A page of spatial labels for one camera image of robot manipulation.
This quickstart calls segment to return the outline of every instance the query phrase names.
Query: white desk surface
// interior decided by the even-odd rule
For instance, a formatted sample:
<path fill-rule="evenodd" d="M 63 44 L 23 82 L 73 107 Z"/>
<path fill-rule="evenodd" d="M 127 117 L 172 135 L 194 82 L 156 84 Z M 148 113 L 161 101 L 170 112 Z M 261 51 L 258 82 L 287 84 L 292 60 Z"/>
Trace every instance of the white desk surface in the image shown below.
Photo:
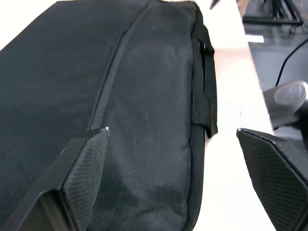
<path fill-rule="evenodd" d="M 0 0 L 0 50 L 54 0 Z M 235 0 L 196 0 L 215 52 L 218 134 L 205 147 L 204 192 L 194 231 L 274 231 L 253 187 L 237 128 L 272 133 Z"/>

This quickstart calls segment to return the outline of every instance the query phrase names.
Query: black object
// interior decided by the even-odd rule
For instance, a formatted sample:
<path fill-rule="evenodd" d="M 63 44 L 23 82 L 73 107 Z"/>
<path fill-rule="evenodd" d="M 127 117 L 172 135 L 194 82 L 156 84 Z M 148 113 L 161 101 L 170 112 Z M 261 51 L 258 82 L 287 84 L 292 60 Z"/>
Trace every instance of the black object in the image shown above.
<path fill-rule="evenodd" d="M 274 129 L 308 117 L 307 91 L 307 83 L 297 80 L 263 92 Z"/>
<path fill-rule="evenodd" d="M 237 132 L 254 189 L 277 231 L 308 230 L 308 157 L 288 141 Z"/>
<path fill-rule="evenodd" d="M 57 2 L 0 52 L 0 76 L 1 226 L 75 134 L 109 127 L 87 230 L 192 230 L 217 133 L 195 3 Z"/>
<path fill-rule="evenodd" d="M 292 0 L 271 0 L 272 17 L 257 17 L 244 16 L 244 24 L 258 24 L 258 25 L 291 25 L 290 32 L 294 32 L 296 26 L 301 26 L 303 20 L 294 6 Z"/>
<path fill-rule="evenodd" d="M 306 40 L 304 40 L 303 42 L 301 42 L 297 47 L 295 47 L 295 49 L 285 58 L 282 66 L 281 66 L 281 69 L 280 69 L 280 72 L 279 72 L 279 75 L 278 75 L 278 78 L 277 78 L 277 81 L 276 81 L 276 84 L 275 84 L 275 87 L 278 86 L 279 82 L 280 82 L 280 79 L 281 79 L 281 75 L 282 75 L 282 72 L 283 72 L 283 69 L 284 69 L 284 66 L 286 65 L 287 61 L 289 60 L 289 58 L 299 49 L 301 48 L 306 42 L 308 42 L 308 38 Z"/>
<path fill-rule="evenodd" d="M 210 10 L 213 9 L 214 6 L 219 2 L 220 0 L 212 0 L 211 5 L 210 5 Z"/>
<path fill-rule="evenodd" d="M 109 131 L 69 141 L 19 203 L 4 231 L 85 231 L 101 183 Z"/>

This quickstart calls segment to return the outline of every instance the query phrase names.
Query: bag strap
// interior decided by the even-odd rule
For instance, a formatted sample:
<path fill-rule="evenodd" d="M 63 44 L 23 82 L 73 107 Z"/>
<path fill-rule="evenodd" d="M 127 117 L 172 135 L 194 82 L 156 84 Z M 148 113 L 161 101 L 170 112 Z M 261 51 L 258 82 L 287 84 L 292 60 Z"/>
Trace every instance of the bag strap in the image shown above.
<path fill-rule="evenodd" d="M 217 87 L 214 63 L 214 49 L 207 28 L 203 25 L 202 13 L 197 6 L 196 24 L 192 37 L 200 42 L 200 53 L 204 74 L 203 92 L 192 90 L 191 122 L 205 128 L 209 138 L 218 132 Z"/>

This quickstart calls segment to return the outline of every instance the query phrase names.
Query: carbon fiber texture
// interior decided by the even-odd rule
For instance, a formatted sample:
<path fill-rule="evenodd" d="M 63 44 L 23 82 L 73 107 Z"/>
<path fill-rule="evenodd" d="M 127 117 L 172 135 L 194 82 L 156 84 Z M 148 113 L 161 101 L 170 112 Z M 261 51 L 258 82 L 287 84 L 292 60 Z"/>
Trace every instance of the carbon fiber texture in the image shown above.
<path fill-rule="evenodd" d="M 254 189 L 277 231 L 294 231 L 307 208 L 307 190 L 273 144 L 240 131 Z"/>
<path fill-rule="evenodd" d="M 89 139 L 64 183 L 64 194 L 75 223 L 85 231 L 101 184 L 109 131 Z"/>

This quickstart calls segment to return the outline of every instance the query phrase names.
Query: dark floor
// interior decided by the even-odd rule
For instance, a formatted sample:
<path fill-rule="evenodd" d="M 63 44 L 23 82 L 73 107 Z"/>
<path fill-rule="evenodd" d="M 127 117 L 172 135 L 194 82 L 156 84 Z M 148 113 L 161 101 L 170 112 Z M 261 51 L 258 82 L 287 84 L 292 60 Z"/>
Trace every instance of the dark floor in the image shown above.
<path fill-rule="evenodd" d="M 269 1 L 250 0 L 245 15 L 270 16 Z M 294 0 L 302 14 L 308 14 L 308 0 Z M 260 84 L 263 90 L 274 87 L 281 65 L 286 56 L 303 40 L 308 38 L 308 20 L 294 34 L 289 33 L 290 26 L 244 25 L 246 34 L 262 35 L 264 43 L 249 43 Z M 308 82 L 308 43 L 300 48 L 287 62 L 280 84 L 302 79 Z M 301 132 L 292 127 L 279 128 L 277 136 L 290 137 L 296 146 L 303 147 Z"/>

